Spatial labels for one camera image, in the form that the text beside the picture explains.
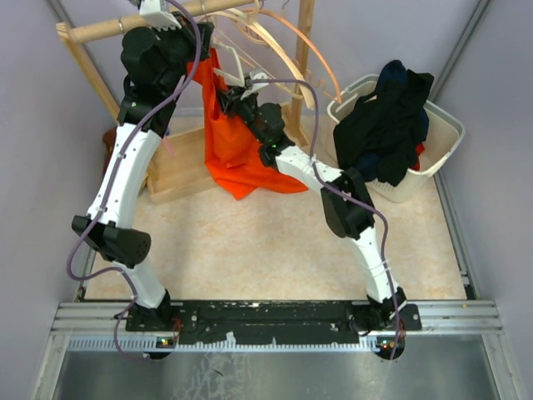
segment metal floor plate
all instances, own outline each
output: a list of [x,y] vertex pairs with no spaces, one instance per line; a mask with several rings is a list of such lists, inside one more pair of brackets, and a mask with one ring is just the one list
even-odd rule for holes
[[368,352],[180,352],[130,362],[67,351],[55,400],[497,399],[480,336],[411,337],[397,362]]

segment lavender wall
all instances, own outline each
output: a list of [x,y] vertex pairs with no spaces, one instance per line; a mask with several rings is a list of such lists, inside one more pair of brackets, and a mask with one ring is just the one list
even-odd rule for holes
[[533,371],[532,15],[529,0],[492,2],[438,101],[466,125],[446,182],[481,295],[496,300],[524,378]]
[[[78,26],[137,11],[127,0],[59,1]],[[265,8],[280,12],[284,2],[266,0]],[[286,18],[295,25],[298,4],[298,0],[291,0],[286,5]],[[408,6],[390,0],[316,0],[311,39],[330,63],[342,88],[365,74],[378,73],[394,58],[417,72],[438,76],[476,4],[477,0],[410,0]],[[296,35],[268,17],[260,17],[260,21],[292,56],[296,51]],[[230,23],[223,23],[223,27],[276,76],[290,75],[284,64],[272,56],[271,50],[248,42]],[[121,37],[92,42],[89,48],[110,88],[121,98],[125,75],[119,57]],[[327,78],[314,56],[310,56],[310,67],[319,78]],[[263,92],[262,99],[281,102],[289,97],[269,88]],[[321,97],[322,106],[328,102],[329,99]],[[192,84],[187,88],[187,95],[180,99],[178,112],[194,113],[196,109],[199,113],[201,106],[200,88]]]
[[0,398],[28,398],[57,304],[75,285],[64,262],[102,170],[103,105],[55,33],[45,2],[0,13]]

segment wooden clothes rack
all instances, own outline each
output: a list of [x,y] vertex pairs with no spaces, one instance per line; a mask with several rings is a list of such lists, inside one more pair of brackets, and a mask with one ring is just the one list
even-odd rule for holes
[[[254,3],[254,0],[203,0],[203,2],[184,3],[183,7],[193,17],[196,17],[251,3]],[[314,5],[315,0],[300,0],[297,27],[307,37],[310,37],[311,34]],[[83,27],[70,27],[65,22],[60,22],[57,25],[57,34],[113,119],[117,118],[120,107],[83,44],[121,35],[142,26],[149,25],[138,14]],[[308,45],[299,37],[296,42],[296,65],[304,77],[307,71],[308,54]],[[301,94],[298,85],[295,85],[294,90],[295,94]],[[293,98],[291,104],[282,105],[282,111],[286,121],[287,134],[298,140],[301,145],[306,145],[306,135],[300,124],[301,107],[302,100]],[[164,147],[161,146],[154,154],[148,167],[147,185],[153,202],[164,203],[216,186],[204,164],[203,127],[170,136],[168,140],[174,149],[174,157],[169,157]]]

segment wooden pole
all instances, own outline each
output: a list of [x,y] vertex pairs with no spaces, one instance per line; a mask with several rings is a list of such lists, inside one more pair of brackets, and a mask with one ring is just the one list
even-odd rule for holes
[[[308,38],[311,36],[311,28],[313,24],[313,10],[315,8],[315,0],[300,0],[300,11],[298,13],[298,29]],[[301,74],[305,77],[307,70],[307,59],[309,56],[309,46],[298,38],[296,42],[296,60]],[[300,86],[295,87],[296,94],[300,94]],[[298,136],[301,144],[306,143],[306,139],[301,134],[300,119],[301,119],[301,99],[293,98],[291,105],[291,126],[290,129],[293,134]]]
[[82,44],[76,44],[71,37],[72,29],[66,22],[61,22],[56,26],[57,34],[61,38],[61,41],[65,44],[65,47],[72,54],[72,57],[76,60],[77,65],[83,71],[89,83],[94,88],[98,96],[102,99],[104,106],[111,114],[114,120],[117,120],[119,106],[115,97],[109,91],[106,83],[103,81],[102,76],[98,72],[96,66],[92,62],[92,59],[87,54],[87,50]]
[[[234,8],[243,6],[245,4],[253,3],[253,0],[203,0],[206,13],[214,13],[216,11],[226,10],[228,8]],[[194,2],[186,2],[183,7],[193,16],[202,15],[204,13],[202,9],[202,2],[199,0]],[[70,36],[74,43],[87,43],[93,40],[109,38],[111,36],[121,35],[130,31],[136,27],[149,27],[139,14],[128,15],[126,17],[118,19],[112,19],[109,21],[94,23],[93,25],[87,25],[85,27],[75,27]]]

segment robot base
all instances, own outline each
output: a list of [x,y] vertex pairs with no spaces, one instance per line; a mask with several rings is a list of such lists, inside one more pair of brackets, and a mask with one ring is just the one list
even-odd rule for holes
[[[165,296],[162,305],[158,310],[151,310],[152,313],[146,314],[141,307],[133,308],[127,317],[126,330],[176,333],[179,326],[179,344],[209,344],[234,338],[237,344],[246,345],[355,344],[359,343],[363,329],[387,331],[388,336],[380,337],[380,343],[385,340],[389,346],[378,353],[385,358],[390,342],[394,341],[390,332],[395,330],[395,320],[384,323],[380,318],[373,319],[376,314],[372,310],[376,308],[369,303],[350,301],[170,302]],[[422,329],[415,304],[405,305],[400,318],[404,331]],[[169,348],[175,345],[173,341],[168,342]],[[400,355],[399,347],[395,358]]]

